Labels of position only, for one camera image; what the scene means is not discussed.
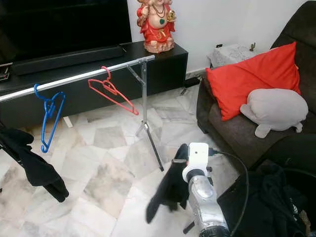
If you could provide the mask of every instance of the stuffed animal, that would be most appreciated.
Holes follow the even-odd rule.
[[[247,104],[240,111],[258,124],[255,135],[265,138],[270,130],[284,131],[296,127],[301,132],[301,121],[306,119],[308,105],[295,91],[285,89],[257,89],[248,95]]]

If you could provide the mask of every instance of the clothes rack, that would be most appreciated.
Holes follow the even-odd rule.
[[[135,76],[135,78],[141,83],[141,85],[142,85],[142,99],[143,99],[143,120],[142,120],[141,126],[138,129],[136,135],[138,136],[139,133],[142,131],[142,129],[144,129],[146,131],[146,133],[148,135],[148,138],[150,140],[150,143],[151,143],[151,145],[153,147],[154,153],[156,155],[157,161],[159,163],[160,170],[163,171],[163,166],[162,166],[161,160],[159,158],[159,155],[158,155],[155,143],[154,143],[154,141],[152,139],[152,136],[151,136],[151,133],[150,133],[150,128],[149,128],[148,123],[147,123],[147,96],[148,96],[147,95],[147,77],[148,77],[148,74],[147,74],[147,63],[149,61],[153,61],[154,59],[155,59],[155,56],[151,55],[151,56],[148,56],[148,57],[143,57],[143,58],[135,59],[135,60],[132,60],[132,61],[129,61],[129,62],[125,62],[125,63],[122,63],[122,64],[117,64],[117,65],[108,67],[108,70],[110,72],[112,72],[112,71],[116,71],[116,70],[127,68]],[[140,65],[141,66],[141,72],[142,72],[141,77],[139,75],[137,75],[137,73],[132,69],[132,66],[135,66],[135,65]],[[92,77],[95,77],[95,76],[98,76],[98,75],[102,75],[102,74],[106,74],[106,73],[107,73],[107,70],[99,69],[99,70],[96,70],[96,71],[92,71],[92,72],[80,74],[80,75],[77,75],[77,76],[73,76],[73,77],[69,77],[69,78],[53,81],[53,82],[46,83],[46,84],[43,84],[43,85],[39,85],[37,87],[37,90],[38,91],[43,91],[43,90],[55,88],[55,87],[58,87],[58,86],[61,86],[61,85],[69,84],[69,83],[72,83],[72,82],[75,82],[75,81],[79,81],[79,80],[83,80],[83,79],[89,79],[89,78],[92,78]],[[15,98],[19,98],[19,97],[22,97],[22,96],[26,96],[26,95],[29,95],[29,94],[32,94],[32,93],[34,93],[34,88],[33,87],[32,88],[28,88],[28,89],[24,89],[24,90],[20,90],[20,91],[17,91],[17,92],[13,92],[13,93],[10,93],[10,94],[7,94],[7,95],[3,95],[3,96],[0,96],[0,103],[4,102],[4,101],[13,100]]]

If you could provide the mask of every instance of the sofa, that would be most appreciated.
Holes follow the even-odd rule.
[[[307,119],[302,122],[302,134],[316,134],[316,1],[304,3],[289,20],[272,48],[297,42],[295,62],[300,72],[300,89],[309,106]],[[238,115],[221,120],[221,110],[212,94],[206,73],[202,75],[198,100],[197,123],[220,149],[240,157],[253,170],[263,162],[263,154],[284,137],[297,135],[294,129],[271,131],[264,139],[254,135],[257,124]]]

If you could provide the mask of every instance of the floor tile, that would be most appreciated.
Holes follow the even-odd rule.
[[[108,153],[117,160],[124,162],[126,155],[130,149],[130,146],[117,147],[108,149]]]
[[[54,150],[49,163],[54,166],[58,173],[60,173],[67,152],[72,148],[83,146],[86,146],[86,143],[82,136],[74,128],[66,128],[57,139],[56,149]]]
[[[141,190],[149,197],[153,197],[164,175],[167,173],[170,165],[171,163],[164,164],[163,172],[159,168],[157,168],[155,171],[144,176],[142,179],[135,181],[133,186]]]
[[[197,114],[197,105],[198,105],[198,91],[199,91],[199,85],[195,85],[192,87],[192,95],[190,100],[190,107],[188,112],[192,115]]]
[[[59,122],[57,123],[56,129],[55,129],[55,132],[54,132],[54,137],[55,137],[55,138],[58,138],[59,135],[60,135],[60,133],[61,133],[62,130],[63,130],[61,120],[62,120],[62,119],[60,119]],[[45,138],[48,139],[48,138],[50,137],[50,134],[51,134],[51,132],[52,132],[52,130],[53,130],[54,124],[55,124],[55,120],[49,120],[49,121],[46,123],[46,127],[45,127]],[[42,132],[42,124],[37,125],[37,126],[33,126],[33,127],[31,127],[31,128],[27,128],[26,130],[27,130],[27,132],[29,132],[30,134],[32,134],[35,139],[40,140],[40,138],[41,138],[41,132]]]
[[[20,230],[11,222],[0,218],[0,237],[17,237]]]
[[[126,140],[121,127],[99,128],[95,131],[94,146],[100,148],[115,148],[126,146]]]
[[[163,126],[163,120],[154,108],[147,110],[147,119],[151,130],[161,128]]]
[[[115,112],[115,108],[109,106],[106,108],[100,108],[100,109],[96,109],[92,111],[87,111],[82,114],[86,117],[87,122],[90,123],[96,120],[110,118],[111,116],[113,116],[114,112]]]
[[[100,163],[95,158],[97,158],[97,155],[88,146],[73,148],[66,153],[60,175],[87,183]]]
[[[72,228],[66,232],[69,233],[68,236],[70,237],[88,236],[85,233],[83,233],[83,235],[76,230],[76,227],[81,226],[81,229],[85,229],[85,232],[96,233],[96,235],[91,236],[109,237],[115,223],[116,219],[114,217],[91,202],[79,198],[71,212],[70,220],[68,222],[68,225]]]
[[[118,121],[124,136],[135,136],[141,125],[142,117],[133,114],[124,116],[118,115],[116,116],[116,120]]]
[[[136,135],[133,136],[125,136],[126,142],[128,145],[132,145],[136,142],[139,141],[139,137],[137,137]]]
[[[38,226],[31,222],[25,222],[18,237],[55,237],[60,235],[61,233],[57,233],[46,227]]]
[[[164,122],[194,123],[194,117],[190,115],[176,99],[168,99],[153,104],[158,115]]]
[[[3,150],[0,150],[0,182],[14,162],[15,160],[13,158],[11,158]]]
[[[151,95],[148,97],[147,103],[149,105],[153,105],[155,103],[160,103],[161,101],[174,99],[177,96],[179,96],[182,91],[183,91],[183,88],[177,88],[174,90],[169,90],[169,91],[165,91],[159,94]]]
[[[111,237],[121,237],[126,233],[131,237],[183,237],[183,229],[191,221],[191,216],[183,210],[170,213],[161,205],[152,223],[147,224],[145,213],[149,200],[148,195],[132,187]],[[186,236],[196,237],[198,233],[193,229]]]
[[[137,179],[157,169],[158,162],[149,139],[144,138],[131,145],[124,163]]]
[[[168,147],[160,146],[158,147],[158,153],[162,162],[167,163],[174,159],[177,154],[179,147]]]
[[[161,146],[179,148],[183,143],[189,144],[191,142],[205,142],[211,147],[216,146],[207,134],[201,132],[196,123],[169,122],[163,125]]]
[[[239,177],[239,172],[234,168],[228,157],[215,155],[209,158],[208,165],[213,168],[211,173],[214,188],[219,197]]]
[[[43,187],[38,187],[32,196],[24,219],[39,226],[46,226],[57,231],[63,231],[67,222],[67,215],[75,205],[75,199],[68,198],[59,203]]]
[[[36,189],[28,182],[24,169],[14,162],[0,187],[3,188],[0,194],[0,218],[9,221],[22,218]]]
[[[95,146],[87,146],[87,151],[90,153],[90,159],[96,162],[101,162],[108,149],[99,148]]]
[[[76,125],[76,131],[81,135],[87,145],[92,145],[94,142],[95,132],[98,128],[116,127],[119,126],[117,118],[109,117],[104,119],[94,120],[92,122],[84,122]]]
[[[107,153],[82,197],[118,218],[133,180],[126,165]]]
[[[192,91],[187,90],[184,95],[180,95],[176,97],[178,103],[182,106],[185,111],[189,111],[190,103],[191,103]]]

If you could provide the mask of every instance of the clothes hanger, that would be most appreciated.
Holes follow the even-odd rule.
[[[41,151],[43,153],[47,153],[48,152],[48,149],[50,147],[50,143],[51,141],[53,140],[53,137],[54,137],[54,134],[55,134],[55,130],[56,130],[56,127],[57,127],[57,124],[58,124],[58,121],[59,121],[59,118],[61,116],[61,111],[63,109],[63,106],[64,106],[64,103],[65,103],[65,99],[66,99],[66,95],[63,93],[63,92],[58,92],[56,93],[51,99],[47,99],[45,98],[44,96],[41,96],[38,92],[38,86],[39,84],[35,84],[34,85],[34,92],[35,92],[35,95],[44,101],[44,110],[45,110],[45,115],[44,115],[44,120],[43,120],[43,127],[42,127],[42,131],[41,131],[41,142],[43,143],[43,145],[41,146]],[[57,116],[56,116],[56,120],[55,120],[55,123],[54,123],[54,126],[53,126],[53,129],[51,131],[51,134],[50,134],[50,137],[49,137],[49,140],[48,142],[46,143],[45,142],[45,129],[46,129],[46,122],[48,119],[51,119],[54,115],[54,112],[55,112],[55,109],[56,109],[56,106],[55,106],[55,100],[56,98],[60,96],[62,98],[62,101],[61,101],[61,104],[60,104],[60,107],[59,107],[59,110],[57,112]]]
[[[127,111],[130,111],[131,113],[135,114],[135,115],[139,115],[139,112],[137,111],[137,109],[135,109],[135,106],[121,93],[119,92],[116,87],[110,82],[111,79],[111,73],[109,71],[109,69],[107,69],[107,67],[102,67],[102,69],[107,70],[108,72],[108,78],[104,81],[101,80],[96,80],[96,79],[89,79],[88,80],[88,85],[89,87],[94,90],[95,92],[97,92],[98,94],[102,95],[103,97],[107,98],[108,100],[112,101],[113,103],[121,106],[122,108],[124,108]],[[131,109],[122,105],[121,103],[115,101],[114,99],[110,98],[109,96],[107,96],[106,94],[104,94],[103,92],[99,91],[98,89],[96,89],[95,87],[92,86],[92,82],[97,82],[102,84],[103,88],[105,88],[107,91],[111,92],[113,95],[116,96],[120,96],[122,97],[130,106]]]

